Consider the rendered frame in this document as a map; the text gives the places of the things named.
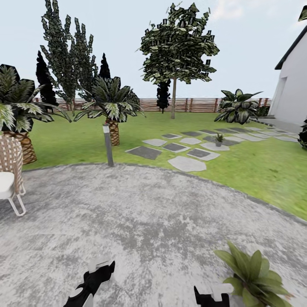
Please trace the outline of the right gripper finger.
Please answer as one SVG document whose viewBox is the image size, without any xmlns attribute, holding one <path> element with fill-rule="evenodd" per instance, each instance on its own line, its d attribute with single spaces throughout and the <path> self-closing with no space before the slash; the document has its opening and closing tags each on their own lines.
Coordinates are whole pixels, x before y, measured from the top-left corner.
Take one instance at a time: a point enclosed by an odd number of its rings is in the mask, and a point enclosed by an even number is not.
<svg viewBox="0 0 307 307">
<path fill-rule="evenodd" d="M 197 290 L 197 288 L 194 286 L 194 292 L 195 292 L 195 297 L 196 297 L 196 301 L 197 301 L 197 305 L 200 305 L 201 302 L 200 302 L 200 295 L 199 295 L 199 292 Z"/>
</svg>

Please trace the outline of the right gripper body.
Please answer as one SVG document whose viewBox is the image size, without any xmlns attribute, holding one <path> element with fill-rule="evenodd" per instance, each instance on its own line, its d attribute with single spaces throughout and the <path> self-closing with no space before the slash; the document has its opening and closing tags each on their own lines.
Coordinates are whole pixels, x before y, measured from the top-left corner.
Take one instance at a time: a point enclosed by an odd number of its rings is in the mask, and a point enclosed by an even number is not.
<svg viewBox="0 0 307 307">
<path fill-rule="evenodd" d="M 201 307 L 230 307 L 228 294 L 221 294 L 222 301 L 215 301 L 211 294 L 199 294 Z"/>
</svg>

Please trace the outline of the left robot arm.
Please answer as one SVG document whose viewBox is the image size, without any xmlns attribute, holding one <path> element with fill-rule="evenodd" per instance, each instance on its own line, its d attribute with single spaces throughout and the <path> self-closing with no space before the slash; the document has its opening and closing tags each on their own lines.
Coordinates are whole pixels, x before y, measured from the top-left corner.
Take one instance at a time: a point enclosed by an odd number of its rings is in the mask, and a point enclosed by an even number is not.
<svg viewBox="0 0 307 307">
<path fill-rule="evenodd" d="M 84 274 L 84 283 L 80 284 L 69 297 L 63 307 L 93 307 L 93 297 L 101 283 L 110 280 L 111 273 L 115 269 L 115 261 L 112 264 L 99 267 L 111 260 L 111 255 L 101 256 L 90 260 L 89 271 Z"/>
</svg>

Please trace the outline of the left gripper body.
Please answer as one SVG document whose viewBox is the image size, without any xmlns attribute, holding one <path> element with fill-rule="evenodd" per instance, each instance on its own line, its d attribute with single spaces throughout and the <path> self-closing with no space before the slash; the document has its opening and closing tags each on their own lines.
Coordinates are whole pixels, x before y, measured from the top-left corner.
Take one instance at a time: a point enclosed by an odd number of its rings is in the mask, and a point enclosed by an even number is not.
<svg viewBox="0 0 307 307">
<path fill-rule="evenodd" d="M 84 282 L 86 282 L 88 279 L 94 279 L 97 283 L 97 291 L 101 283 L 110 280 L 111 274 L 110 274 L 110 267 L 109 265 L 99 267 L 99 269 L 96 272 L 89 273 L 85 272 L 84 274 Z"/>
</svg>

